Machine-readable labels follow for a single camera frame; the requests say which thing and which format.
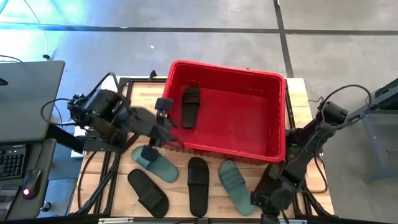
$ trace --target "teal slide sandal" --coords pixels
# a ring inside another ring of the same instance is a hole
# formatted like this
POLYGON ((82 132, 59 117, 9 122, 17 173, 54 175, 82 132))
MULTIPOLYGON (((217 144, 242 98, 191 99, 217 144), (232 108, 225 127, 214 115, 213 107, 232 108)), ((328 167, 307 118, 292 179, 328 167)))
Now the teal slide sandal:
POLYGON ((250 203, 250 193, 235 163, 224 161, 218 168, 218 176, 237 211, 243 216, 251 215, 254 206, 250 203))
POLYGON ((160 155, 160 153, 153 162, 142 158, 141 152, 143 148, 143 146, 136 147, 131 153, 132 159, 149 172, 160 177, 162 180, 168 183, 174 183, 178 178, 177 168, 170 161, 160 155))

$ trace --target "wooden tabletop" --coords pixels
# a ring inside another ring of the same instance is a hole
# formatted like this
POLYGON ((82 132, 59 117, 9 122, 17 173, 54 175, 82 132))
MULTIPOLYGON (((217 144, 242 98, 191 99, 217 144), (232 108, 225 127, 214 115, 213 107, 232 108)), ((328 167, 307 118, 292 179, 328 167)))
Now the wooden tabletop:
MULTIPOLYGON (((303 127, 312 120, 310 107, 308 105, 307 92, 305 90, 304 80, 302 78, 288 78, 290 99, 294 113, 296 127, 303 127)), ((116 91, 116 86, 112 79, 107 79, 102 88, 116 91)), ((134 106, 143 106, 150 111, 155 111, 155 101, 163 94, 163 83, 134 83, 131 96, 131 104, 134 106)), ((286 119, 286 127, 289 128, 289 120, 286 119)), ((166 217, 185 218, 192 217, 189 209, 189 195, 187 186, 187 167, 188 161, 194 155, 182 152, 172 152, 161 149, 160 153, 174 164, 179 172, 176 182, 169 184, 158 178, 156 175, 146 171, 140 165, 131 159, 131 152, 137 146, 147 144, 149 138, 141 136, 135 144, 133 144, 122 156, 118 170, 118 179, 116 182, 116 190, 114 192, 114 201, 111 216, 112 217, 151 217, 150 213, 137 201, 138 197, 127 181, 127 175, 133 169, 143 170, 168 196, 169 211, 166 217)), ((82 166, 87 161, 88 156, 83 159, 82 166)), ((91 196, 94 189, 98 186, 100 179, 101 167, 103 164, 104 153, 97 153, 88 164, 81 183, 81 203, 84 204, 91 196)), ((241 216, 234 205, 228 198, 228 195, 220 183, 218 178, 218 167, 223 160, 210 157, 201 157, 206 160, 210 169, 210 188, 208 211, 206 217, 209 218, 259 218, 261 211, 256 211, 249 217, 241 216)), ((237 166, 246 181, 246 187, 249 191, 256 188, 261 179, 266 166, 257 166, 252 164, 237 163, 237 166)), ((325 186, 321 175, 312 161, 308 165, 306 174, 307 184, 310 190, 319 191, 325 186)), ((108 196, 108 186, 105 188, 103 202, 101 204, 101 212, 103 211, 108 196)), ((316 194, 317 200, 323 205, 326 211, 333 213, 330 194, 316 194)), ((304 213, 302 197, 299 196, 300 209, 304 213)), ((71 212, 78 210, 77 194, 74 194, 71 212)), ((294 217, 292 206, 285 211, 289 218, 294 217)))

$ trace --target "red crate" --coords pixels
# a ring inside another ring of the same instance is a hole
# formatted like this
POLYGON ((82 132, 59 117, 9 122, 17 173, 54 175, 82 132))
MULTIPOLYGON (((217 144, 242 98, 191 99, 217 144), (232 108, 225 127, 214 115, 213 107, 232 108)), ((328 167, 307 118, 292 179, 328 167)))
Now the red crate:
POLYGON ((163 97, 174 100, 169 111, 179 126, 172 133, 180 149, 203 156, 263 164, 285 157, 285 80, 276 73, 207 63, 175 61, 163 97), (200 88, 200 107, 194 129, 181 125, 182 95, 200 88))

